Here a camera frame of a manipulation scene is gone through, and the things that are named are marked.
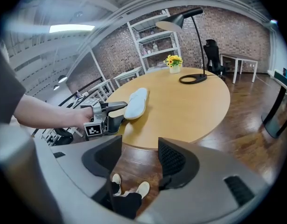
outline round wooden table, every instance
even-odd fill
[[[107,102],[128,103],[130,95],[139,88],[149,90],[145,113],[136,120],[125,120],[120,126],[118,135],[123,136],[123,142],[156,150],[159,137],[193,142],[209,134],[225,117],[230,93],[223,80],[214,75],[197,84],[179,82],[181,76],[202,72],[196,68],[182,68],[177,74],[160,70],[118,88]],[[121,109],[109,115],[116,117],[124,112]]]

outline black pants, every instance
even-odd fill
[[[119,185],[115,182],[111,183],[113,194],[119,191]],[[138,193],[129,193],[126,197],[113,196],[113,206],[109,194],[101,201],[101,205],[108,208],[111,211],[115,211],[124,217],[134,219],[136,212],[141,206],[141,195]]]

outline ceiling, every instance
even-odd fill
[[[67,75],[86,55],[86,46],[101,39],[150,10],[160,2],[176,0],[29,0],[20,2],[7,16],[3,39],[10,65],[27,94],[44,98],[53,93],[60,75]],[[206,0],[229,4],[250,14],[260,22],[270,16],[258,0]],[[91,32],[49,34],[52,24],[80,23],[96,26]]]

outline flower vase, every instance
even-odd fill
[[[181,67],[179,65],[174,65],[174,66],[170,66],[169,67],[169,72],[171,74],[176,74],[176,73],[179,73],[181,71]]]

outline wooden floor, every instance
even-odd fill
[[[268,75],[258,75],[262,81],[257,78],[254,83],[251,82],[251,74],[237,75],[236,84],[232,84],[232,76],[228,74],[226,78],[231,104],[224,120],[194,145],[229,153],[263,176],[267,183],[273,183],[287,152],[287,128],[278,139],[273,139],[262,126],[261,114],[271,109],[280,86]],[[282,102],[277,115],[279,122],[283,123],[287,117],[287,98]],[[112,175],[115,173],[121,176],[122,193],[136,190],[143,181],[150,183],[151,189],[143,199],[137,212],[139,215],[159,193],[158,182],[162,178],[162,168],[158,152],[123,144],[122,156]]]

